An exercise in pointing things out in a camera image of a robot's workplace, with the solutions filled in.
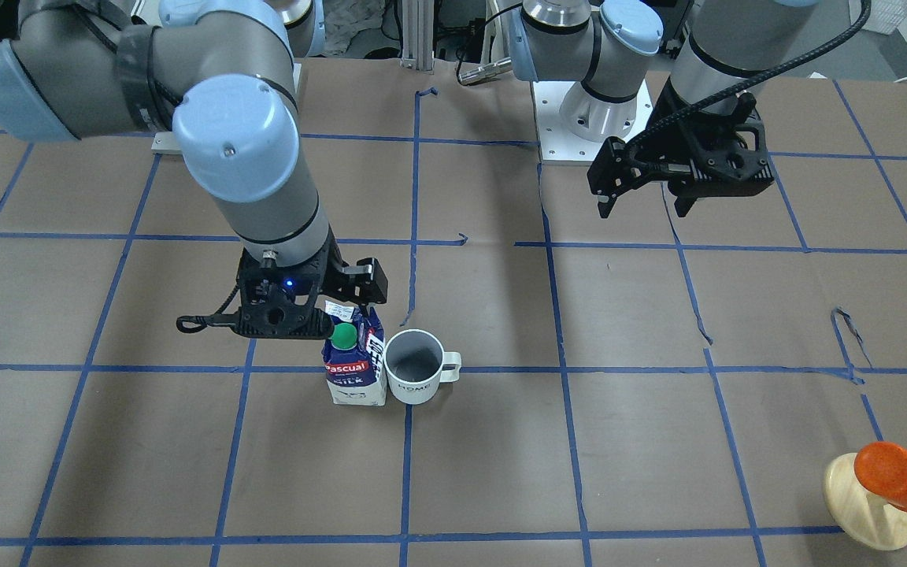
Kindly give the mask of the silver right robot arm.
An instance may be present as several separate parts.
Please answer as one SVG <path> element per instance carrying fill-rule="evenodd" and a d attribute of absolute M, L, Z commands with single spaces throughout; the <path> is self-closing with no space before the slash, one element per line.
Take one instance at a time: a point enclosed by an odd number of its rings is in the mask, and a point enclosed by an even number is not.
<path fill-rule="evenodd" d="M 0 126 L 26 143 L 171 132 L 195 182 L 242 242 L 228 313 L 182 316 L 190 334 L 327 339 L 320 295 L 371 313 L 375 258 L 342 259 L 305 161 L 295 58 L 324 44 L 320 1 L 162 1 L 148 25 L 114 1 L 22 1 L 0 42 Z"/>

